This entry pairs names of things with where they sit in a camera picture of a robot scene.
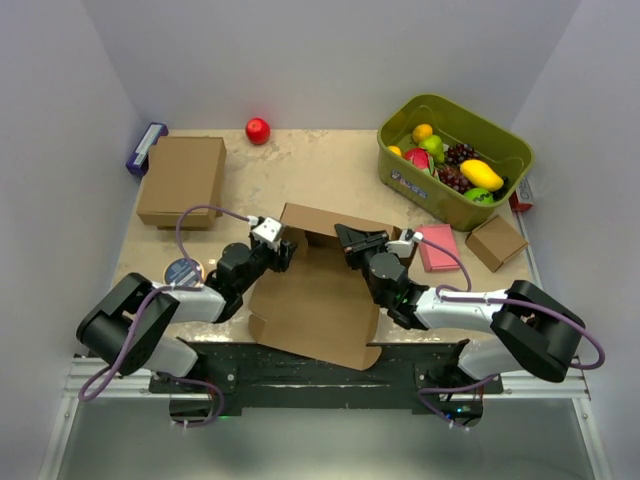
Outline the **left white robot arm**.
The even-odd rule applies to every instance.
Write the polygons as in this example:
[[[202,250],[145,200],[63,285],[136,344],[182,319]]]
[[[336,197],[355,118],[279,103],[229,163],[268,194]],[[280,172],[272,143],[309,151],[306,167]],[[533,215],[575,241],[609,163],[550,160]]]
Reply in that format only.
[[[186,342],[165,334],[167,327],[229,320],[266,271],[288,269],[296,249],[288,240],[274,248],[255,239],[229,244],[200,287],[161,285],[130,273],[85,316],[76,338],[123,376],[146,367],[167,372],[183,391],[196,392],[206,383],[207,368]]]

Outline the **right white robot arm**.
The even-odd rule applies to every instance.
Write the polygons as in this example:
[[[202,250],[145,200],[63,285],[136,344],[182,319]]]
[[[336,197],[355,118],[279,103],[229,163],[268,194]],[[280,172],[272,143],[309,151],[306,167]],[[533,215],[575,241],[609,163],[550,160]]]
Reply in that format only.
[[[397,325],[487,334],[482,341],[463,341],[437,374],[452,390],[466,393],[480,380],[516,370],[560,383],[572,368],[584,322],[534,284],[516,280],[492,292],[420,285],[404,263],[427,242],[423,234],[405,230],[393,240],[384,231],[344,224],[335,231],[348,266],[362,274],[373,302]]]

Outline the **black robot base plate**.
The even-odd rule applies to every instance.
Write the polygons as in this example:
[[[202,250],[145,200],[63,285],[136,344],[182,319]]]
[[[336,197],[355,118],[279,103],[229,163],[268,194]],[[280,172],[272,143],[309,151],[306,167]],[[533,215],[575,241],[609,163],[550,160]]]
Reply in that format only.
[[[458,343],[382,344],[378,361],[358,371],[255,343],[194,343],[193,378],[217,386],[223,414],[247,408],[383,409],[430,414],[441,410],[465,426],[479,422],[484,395],[502,392],[500,380],[461,394],[424,395],[436,387]]]

